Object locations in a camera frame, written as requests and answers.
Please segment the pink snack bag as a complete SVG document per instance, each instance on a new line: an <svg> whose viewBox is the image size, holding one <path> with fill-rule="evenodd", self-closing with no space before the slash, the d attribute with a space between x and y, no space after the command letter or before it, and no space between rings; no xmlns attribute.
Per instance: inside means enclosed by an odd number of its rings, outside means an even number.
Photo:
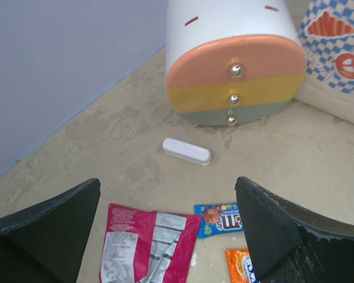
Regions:
<svg viewBox="0 0 354 283"><path fill-rule="evenodd" d="M201 217L108 206L100 282L186 282Z"/></svg>

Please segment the round mini drawer cabinet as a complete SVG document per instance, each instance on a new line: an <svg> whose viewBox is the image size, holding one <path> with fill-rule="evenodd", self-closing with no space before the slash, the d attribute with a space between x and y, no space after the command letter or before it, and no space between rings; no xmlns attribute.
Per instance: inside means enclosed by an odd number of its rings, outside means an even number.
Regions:
<svg viewBox="0 0 354 283"><path fill-rule="evenodd" d="M224 126L283 108L306 59L284 1L169 1L165 68L178 115Z"/></svg>

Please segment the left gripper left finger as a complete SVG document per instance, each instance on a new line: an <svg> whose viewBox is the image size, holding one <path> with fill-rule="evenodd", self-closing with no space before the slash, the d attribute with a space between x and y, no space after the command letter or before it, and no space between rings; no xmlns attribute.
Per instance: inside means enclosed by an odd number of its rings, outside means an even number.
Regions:
<svg viewBox="0 0 354 283"><path fill-rule="evenodd" d="M0 282L76 282L99 199L92 178L0 218Z"/></svg>

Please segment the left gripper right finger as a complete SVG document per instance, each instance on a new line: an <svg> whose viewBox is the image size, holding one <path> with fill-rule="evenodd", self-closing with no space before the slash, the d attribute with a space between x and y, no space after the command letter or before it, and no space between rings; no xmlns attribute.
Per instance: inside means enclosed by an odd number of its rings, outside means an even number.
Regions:
<svg viewBox="0 0 354 283"><path fill-rule="evenodd" d="M354 282L354 225L315 213L245 176L235 190L260 282Z"/></svg>

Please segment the checkered paper bag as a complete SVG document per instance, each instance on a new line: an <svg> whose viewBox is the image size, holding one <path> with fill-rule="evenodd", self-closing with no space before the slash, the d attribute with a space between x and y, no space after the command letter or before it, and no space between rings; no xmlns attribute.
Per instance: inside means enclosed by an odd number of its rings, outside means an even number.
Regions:
<svg viewBox="0 0 354 283"><path fill-rule="evenodd" d="M309 1L299 37L307 69L295 99L354 124L354 1Z"/></svg>

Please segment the blue m&m's packet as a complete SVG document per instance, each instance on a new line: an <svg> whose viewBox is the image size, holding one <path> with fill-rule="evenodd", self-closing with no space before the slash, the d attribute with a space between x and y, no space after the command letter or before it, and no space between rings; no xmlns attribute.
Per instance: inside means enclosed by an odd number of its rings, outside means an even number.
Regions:
<svg viewBox="0 0 354 283"><path fill-rule="evenodd" d="M201 217L198 239L244 230L237 203L198 204L194 212Z"/></svg>

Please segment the orange Fox's candy bag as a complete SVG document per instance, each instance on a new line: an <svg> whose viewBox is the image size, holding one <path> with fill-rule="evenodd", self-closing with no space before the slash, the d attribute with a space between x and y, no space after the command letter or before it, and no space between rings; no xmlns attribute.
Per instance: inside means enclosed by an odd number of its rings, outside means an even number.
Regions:
<svg viewBox="0 0 354 283"><path fill-rule="evenodd" d="M225 251L231 283L259 283L247 249Z"/></svg>

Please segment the small white plastic bar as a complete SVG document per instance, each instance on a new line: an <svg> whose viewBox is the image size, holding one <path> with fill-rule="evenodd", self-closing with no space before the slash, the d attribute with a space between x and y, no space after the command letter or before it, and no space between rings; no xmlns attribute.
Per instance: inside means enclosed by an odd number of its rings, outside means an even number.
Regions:
<svg viewBox="0 0 354 283"><path fill-rule="evenodd" d="M209 165L212 158L208 149L172 138L166 138L162 143L162 148L171 156L202 166Z"/></svg>

